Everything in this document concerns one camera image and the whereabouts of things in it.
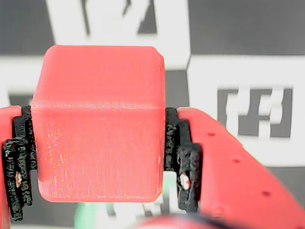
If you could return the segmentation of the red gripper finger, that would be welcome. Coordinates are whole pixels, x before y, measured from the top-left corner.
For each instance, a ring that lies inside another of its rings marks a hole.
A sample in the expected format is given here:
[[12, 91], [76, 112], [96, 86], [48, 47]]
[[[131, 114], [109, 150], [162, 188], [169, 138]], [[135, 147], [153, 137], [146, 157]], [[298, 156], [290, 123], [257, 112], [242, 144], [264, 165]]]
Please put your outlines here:
[[32, 205], [31, 171], [37, 169], [30, 106], [0, 110], [0, 227], [23, 219]]
[[177, 174], [183, 214], [166, 229], [302, 229], [292, 194], [221, 123], [194, 108], [167, 108], [167, 171]]

